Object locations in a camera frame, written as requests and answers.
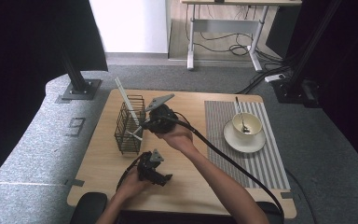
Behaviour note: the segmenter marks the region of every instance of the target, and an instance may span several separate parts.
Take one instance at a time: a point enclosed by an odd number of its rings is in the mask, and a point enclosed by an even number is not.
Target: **gray carpet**
[[[102,85],[92,101],[57,104],[69,83],[58,77],[28,130],[0,169],[0,223],[68,223],[74,211],[66,203],[72,181],[103,110],[120,78],[126,89],[235,93],[254,77],[253,68],[184,66],[109,67],[83,72]],[[318,223],[358,223],[358,155],[322,109],[284,105],[261,82],[251,94],[263,97],[283,165],[310,198]],[[72,118],[84,118],[78,136],[68,135]],[[289,176],[297,217],[286,223],[313,223],[304,195]]]

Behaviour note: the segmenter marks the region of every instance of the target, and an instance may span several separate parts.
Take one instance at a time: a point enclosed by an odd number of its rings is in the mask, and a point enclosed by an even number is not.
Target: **metal basket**
[[[144,98],[141,95],[128,95],[128,98],[133,108],[132,111],[135,113],[139,123],[144,122],[146,117]],[[118,114],[117,127],[115,130],[115,138],[121,154],[139,154],[142,141],[130,134],[135,132],[138,127],[139,125],[137,125],[133,119],[131,111],[127,108],[127,105],[123,103]],[[142,138],[143,129],[138,131],[136,135]]]

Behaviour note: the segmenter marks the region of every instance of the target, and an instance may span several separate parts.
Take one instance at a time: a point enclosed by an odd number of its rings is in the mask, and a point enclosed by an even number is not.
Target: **striped placemat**
[[[267,188],[290,189],[264,104],[240,102],[240,106],[242,112],[254,114],[261,120],[263,131],[267,138],[264,147],[254,153],[243,153],[233,149],[226,142],[223,135],[224,126],[229,120],[232,120],[236,113],[239,113],[235,102],[205,101],[207,139],[238,165],[260,180]],[[235,178],[244,187],[259,188],[254,181],[210,148],[208,148],[208,157],[211,162]]]

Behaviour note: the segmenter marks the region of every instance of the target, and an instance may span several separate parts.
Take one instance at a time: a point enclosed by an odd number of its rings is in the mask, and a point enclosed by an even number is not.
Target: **spoon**
[[[241,112],[241,107],[240,107],[240,103],[238,102],[238,97],[235,97],[235,101],[237,102],[237,107],[238,110],[240,111],[240,116],[241,116],[241,120],[242,120],[242,132],[243,133],[249,133],[249,129],[245,126],[245,124],[243,123],[243,117],[242,117],[242,112]]]

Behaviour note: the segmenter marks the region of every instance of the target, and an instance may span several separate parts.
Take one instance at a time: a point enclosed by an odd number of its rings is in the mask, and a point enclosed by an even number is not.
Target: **saucer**
[[[234,126],[230,121],[226,123],[223,134],[228,144],[240,152],[257,152],[266,144],[266,134],[264,130],[261,130],[255,135],[239,138],[234,133]]]

